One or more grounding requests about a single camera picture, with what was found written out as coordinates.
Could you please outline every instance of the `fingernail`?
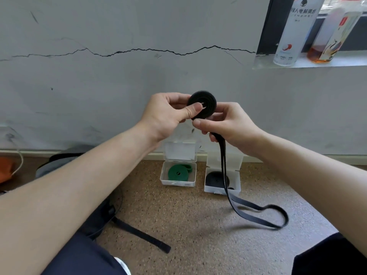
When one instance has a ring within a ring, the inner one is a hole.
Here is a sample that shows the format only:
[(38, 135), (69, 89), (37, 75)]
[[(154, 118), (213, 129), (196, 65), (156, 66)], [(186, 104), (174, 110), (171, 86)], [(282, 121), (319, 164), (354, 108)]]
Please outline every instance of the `fingernail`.
[(203, 105), (200, 102), (194, 103), (195, 112), (200, 112), (203, 109)]
[(194, 126), (199, 126), (199, 125), (200, 125), (200, 119), (195, 119), (195, 120), (193, 120), (193, 121), (192, 121), (192, 124), (193, 124)]

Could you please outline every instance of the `wall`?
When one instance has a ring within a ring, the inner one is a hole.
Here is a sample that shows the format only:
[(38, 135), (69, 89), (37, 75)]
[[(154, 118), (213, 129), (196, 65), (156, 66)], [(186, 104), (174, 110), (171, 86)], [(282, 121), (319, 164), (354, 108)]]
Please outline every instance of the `wall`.
[[(208, 90), (307, 148), (367, 154), (367, 67), (252, 69), (244, 50), (256, 51), (268, 3), (3, 0), (0, 124), (22, 148), (97, 144), (133, 126), (153, 93)], [(202, 49), (213, 45), (222, 49)], [(217, 148), (191, 130), (182, 124), (172, 139)]]

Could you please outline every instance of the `white window ledge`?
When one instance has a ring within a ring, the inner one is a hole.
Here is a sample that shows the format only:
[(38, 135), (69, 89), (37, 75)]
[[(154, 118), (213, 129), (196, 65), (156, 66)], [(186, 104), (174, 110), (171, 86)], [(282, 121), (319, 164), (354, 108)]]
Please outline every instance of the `white window ledge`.
[(283, 67), (273, 63), (274, 55), (257, 55), (253, 69), (299, 69), (305, 67), (345, 67), (367, 66), (367, 50), (340, 51), (329, 63), (313, 63), (306, 58), (306, 53), (300, 54), (296, 63), (291, 67)]

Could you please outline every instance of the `hanging black strap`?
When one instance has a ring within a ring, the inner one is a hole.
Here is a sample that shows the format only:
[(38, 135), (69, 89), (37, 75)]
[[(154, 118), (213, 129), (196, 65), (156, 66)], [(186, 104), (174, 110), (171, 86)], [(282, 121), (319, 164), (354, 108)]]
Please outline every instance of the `hanging black strap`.
[(161, 249), (163, 252), (165, 253), (169, 253), (171, 250), (171, 246), (165, 244), (164, 242), (150, 236), (149, 234), (146, 234), (145, 232), (142, 232), (132, 226), (130, 226), (129, 224), (126, 224), (125, 222), (121, 221), (120, 219), (118, 219), (117, 217), (113, 217), (112, 222), (114, 222), (120, 229), (127, 231), (133, 235), (136, 235), (137, 237), (140, 237), (146, 241), (148, 241), (149, 243), (157, 246), (159, 249)]
[[(248, 221), (263, 225), (263, 226), (268, 226), (268, 227), (275, 228), (275, 229), (280, 229), (280, 228), (283, 228), (283, 227), (287, 226), (288, 222), (289, 222), (288, 214), (280, 206), (277, 206), (277, 205), (258, 206), (254, 203), (251, 203), (251, 202), (246, 201), (244, 199), (238, 198), (235, 195), (232, 195), (231, 193), (228, 193), (228, 188), (227, 188), (227, 167), (226, 167), (226, 141), (221, 135), (219, 135), (217, 133), (212, 133), (212, 134), (218, 140), (218, 143), (219, 143), (219, 146), (220, 146), (220, 149), (221, 149), (221, 165), (222, 165), (222, 173), (223, 173), (224, 190), (226, 191), (229, 203), (231, 204), (234, 211), (239, 216), (241, 216), (242, 218), (244, 218)], [(243, 205), (243, 206), (246, 206), (248, 208), (258, 210), (258, 211), (263, 211), (263, 210), (268, 209), (268, 208), (275, 209), (276, 211), (280, 212), (284, 216), (284, 224), (279, 226), (279, 225), (273, 224), (269, 221), (266, 221), (264, 219), (254, 217), (252, 215), (244, 213), (243, 211), (239, 210), (238, 207), (233, 202), (236, 202), (240, 205)]]

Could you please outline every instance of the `black logo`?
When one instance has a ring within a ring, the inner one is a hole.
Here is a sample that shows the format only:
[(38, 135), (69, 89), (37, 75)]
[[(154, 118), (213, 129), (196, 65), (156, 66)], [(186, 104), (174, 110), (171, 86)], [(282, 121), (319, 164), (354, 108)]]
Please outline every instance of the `black logo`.
[(307, 5), (307, 0), (302, 0), (302, 2), (300, 3), (300, 6), (305, 6)]

